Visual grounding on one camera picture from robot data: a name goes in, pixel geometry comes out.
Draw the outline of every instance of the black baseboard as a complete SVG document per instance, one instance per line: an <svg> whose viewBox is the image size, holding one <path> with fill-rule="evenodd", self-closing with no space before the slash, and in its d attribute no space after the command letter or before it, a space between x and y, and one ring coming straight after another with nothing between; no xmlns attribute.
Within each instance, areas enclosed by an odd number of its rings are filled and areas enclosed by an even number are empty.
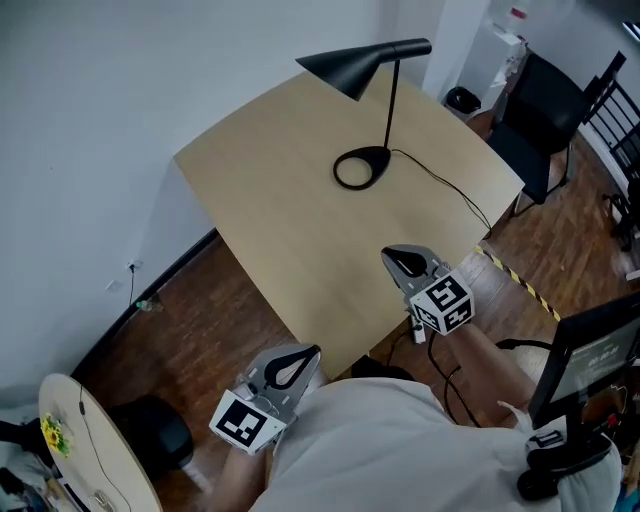
<svg viewBox="0 0 640 512"><path fill-rule="evenodd" d="M71 376L76 380L82 380L82 377L86 375L87 371L90 371L91 366L95 361L99 360L101 355L107 350L111 340L118 333L122 326L126 324L129 319L138 311L138 307L136 306L136 302L140 302L141 300L148 300L153 297L158 290L162 288L167 282L175 276L182 268L189 263L193 258L195 258L202 250L207 247L211 242L213 242L218 236L218 231L213 228L209 231L205 236L203 236L198 243L196 243L191 249L185 252L173 265L171 265L167 270L165 270L162 275L156 279L145 291L143 291L140 296L135 299L131 305L125 309L124 313L120 315L120 317L113 323L107 332L105 332L102 337L96 342L93 348L89 351L89 353L84 356L80 364L76 366L76 369L73 370Z"/></svg>

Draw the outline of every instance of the black cable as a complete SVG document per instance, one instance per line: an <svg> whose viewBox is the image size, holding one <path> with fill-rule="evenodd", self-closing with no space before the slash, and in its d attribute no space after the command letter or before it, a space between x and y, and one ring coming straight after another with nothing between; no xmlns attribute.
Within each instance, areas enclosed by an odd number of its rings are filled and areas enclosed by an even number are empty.
<svg viewBox="0 0 640 512"><path fill-rule="evenodd" d="M520 341L520 340L506 339L506 340L502 340L502 341L499 341L498 343L496 343L496 347L498 347L498 348L500 348L502 350L513 350L516 347L536 347L536 348L541 348L541 349L544 349L544 350L551 350L551 345L550 344L544 343L543 341L537 341L537 340ZM451 382L451 379L456 374L456 372L460 371L461 369L462 369L461 366L456 366L451 371L451 373L449 374L449 376L445 380L445 383L444 383L444 403L445 403L445 407L448 407L448 404L449 404L449 400L448 400L449 386L454 387L453 382Z"/></svg>
<svg viewBox="0 0 640 512"><path fill-rule="evenodd" d="M442 376L442 378L445 380L445 384L446 384L446 380L448 379L448 377L440 369L440 365L436 362L435 358L433 357L432 350L433 350L433 340L435 339L435 337L436 337L436 331L432 331L431 332L431 337L429 338L429 345L427 347L427 355L429 356L429 360L431 361L431 364L436 369L436 371ZM462 395L460 394L460 391L458 391L458 388L453 384L453 382L451 383L451 389L453 389L455 394L458 396L458 399L460 400L460 403L462 403L462 406L464 407L464 410L469 415L469 419L471 419L472 423L476 427L479 427L480 423L478 423L478 420L476 420L476 417L471 412L471 409L469 409L469 406L467 405L467 402L464 401L464 398L462 398ZM456 423L457 425L459 425L460 423L458 423L458 421L455 419L455 416L451 412L451 407L449 406L449 401L447 399L447 395L446 394L444 395L444 406L445 406L445 409L447 411L447 414L449 414L449 416L451 417L453 422Z"/></svg>
<svg viewBox="0 0 640 512"><path fill-rule="evenodd" d="M87 418L85 418L84 403L82 402L82 393L83 392L84 392L84 386L82 384L80 384L80 399L78 401L78 408L80 409L80 415L82 416L82 421L84 421L84 426L87 429L87 434L89 435L89 441L91 441L91 447L93 448L93 452L96 454L96 460L98 461L98 466L100 466L100 471L102 471L102 474L104 475L104 477L111 484L111 487L113 487L118 492L120 497L125 501L125 503L127 504L127 507L129 507L129 512L131 512L131 510L132 510L131 509L131 504L129 503L127 498L124 497L124 494L122 494L120 492L120 489L118 489L114 485L114 483L107 476L107 473L105 473L104 468L102 467L102 462L100 462L100 457L98 457L98 450L96 450L96 445L93 444L93 437L91 437L91 430L89 429L89 424L87 423Z"/></svg>
<svg viewBox="0 0 640 512"><path fill-rule="evenodd" d="M430 171L424 164L422 164L417 159L412 157L409 153L405 153L401 149L395 149L395 148L392 149L391 151L397 151L398 153L402 153L404 156L406 156L407 158L410 158L416 164L418 164L420 167L422 167L429 174L429 176L431 176L433 179L435 179L439 183L442 183L443 185L446 185L447 187L452 188L458 194L460 194L460 196L462 196L462 199L464 199L464 202L467 204L467 207L469 208L471 213L473 213L476 217L478 217L478 219L480 219L480 222L482 222L484 224L484 226L489 230L489 232L487 233L487 236L485 236L483 238L483 240L487 240L487 239L491 238L491 235L493 234L493 230L491 229L491 223L489 222L489 219L487 219L486 215L482 212L480 207L476 203L474 203L462 190L460 190L458 187L456 187L453 183L450 183L447 180L445 180L444 178L442 178L441 176L438 176L433 171Z"/></svg>
<svg viewBox="0 0 640 512"><path fill-rule="evenodd" d="M135 276L136 276L136 267L135 265L130 265L129 266L129 270L131 270L131 293L129 293L129 306L131 306L131 303L133 302L133 283L135 280Z"/></svg>

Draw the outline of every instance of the lamp base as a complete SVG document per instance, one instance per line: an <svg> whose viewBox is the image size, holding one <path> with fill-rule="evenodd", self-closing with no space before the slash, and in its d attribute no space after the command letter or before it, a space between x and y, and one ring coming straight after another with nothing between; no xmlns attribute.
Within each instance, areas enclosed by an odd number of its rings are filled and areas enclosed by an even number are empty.
<svg viewBox="0 0 640 512"><path fill-rule="evenodd" d="M349 183L345 183L344 181L342 181L340 175L338 174L338 167L340 166L340 164L345 160L349 160L351 158L362 160L371 169L371 177L366 182L360 185L350 185ZM380 179L380 177L384 174L384 171L387 170L389 160L391 160L391 150L384 146L367 146L364 148L354 149L353 151L349 151L344 155L338 157L338 159L333 164L333 176L336 181L346 189L364 190L372 186L376 181Z"/></svg>

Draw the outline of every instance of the flower decoration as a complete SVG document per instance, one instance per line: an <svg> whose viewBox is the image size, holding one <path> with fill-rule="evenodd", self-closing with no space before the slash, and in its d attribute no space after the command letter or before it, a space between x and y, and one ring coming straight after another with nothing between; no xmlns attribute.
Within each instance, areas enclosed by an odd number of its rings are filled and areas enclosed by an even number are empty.
<svg viewBox="0 0 640 512"><path fill-rule="evenodd" d="M71 442L62 433L62 422L47 413L44 419L40 421L40 428L49 449L68 459L71 452Z"/></svg>

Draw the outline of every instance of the yellow and black tape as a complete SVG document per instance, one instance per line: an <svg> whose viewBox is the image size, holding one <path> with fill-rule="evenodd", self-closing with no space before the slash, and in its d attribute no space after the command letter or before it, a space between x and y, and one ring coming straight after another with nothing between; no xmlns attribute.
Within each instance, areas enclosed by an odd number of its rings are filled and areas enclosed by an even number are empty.
<svg viewBox="0 0 640 512"><path fill-rule="evenodd" d="M498 267L500 270L504 271L507 273L507 275L509 275L509 277L511 277L511 279L513 279L516 283L518 283L520 286L522 286L523 288L525 288L530 294L531 296L536 299L540 305L547 310L547 312L553 317L555 318L558 322L560 321L560 315L558 314L558 312L553 309L549 303L544 300L540 294L535 291L533 289L533 286L531 286L529 283L527 283L524 279L522 279L518 274L516 274L513 270L511 270L509 267L507 267L504 263L502 263L498 258L496 258L495 256L493 256L492 254L489 254L487 251L485 251L482 247L480 247L479 245L476 245L474 250L479 253L479 254L484 254L487 258L489 258L493 264Z"/></svg>

